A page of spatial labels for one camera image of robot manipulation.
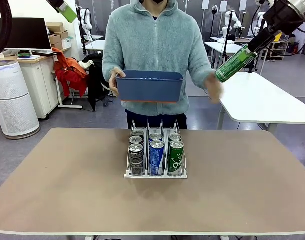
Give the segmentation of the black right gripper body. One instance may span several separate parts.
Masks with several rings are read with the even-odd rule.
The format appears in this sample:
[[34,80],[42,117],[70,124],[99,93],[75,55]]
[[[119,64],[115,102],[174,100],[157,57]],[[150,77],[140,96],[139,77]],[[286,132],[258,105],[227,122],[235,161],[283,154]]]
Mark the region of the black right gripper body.
[[279,32],[290,35],[303,23],[300,15],[285,0],[274,1],[273,6],[263,15],[263,19],[271,35]]

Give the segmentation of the person's left hand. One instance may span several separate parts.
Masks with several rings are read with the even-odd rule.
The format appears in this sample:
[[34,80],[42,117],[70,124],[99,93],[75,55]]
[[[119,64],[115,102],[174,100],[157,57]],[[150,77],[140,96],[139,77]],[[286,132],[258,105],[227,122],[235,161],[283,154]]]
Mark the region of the person's left hand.
[[220,97],[222,95],[221,82],[216,77],[215,73],[211,73],[205,79],[205,87],[208,89],[208,94],[211,101],[215,104],[219,103]]

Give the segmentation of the person's right hand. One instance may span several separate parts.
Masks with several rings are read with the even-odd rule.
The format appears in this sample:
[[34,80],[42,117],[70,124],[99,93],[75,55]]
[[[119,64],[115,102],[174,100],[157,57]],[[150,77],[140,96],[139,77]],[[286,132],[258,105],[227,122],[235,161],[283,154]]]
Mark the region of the person's right hand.
[[114,67],[111,70],[111,76],[110,79],[108,80],[109,83],[109,89],[110,91],[115,95],[118,96],[119,95],[119,91],[117,89],[117,80],[116,80],[116,76],[120,76],[122,78],[124,78],[126,75],[124,74],[124,72],[118,68],[118,67]]

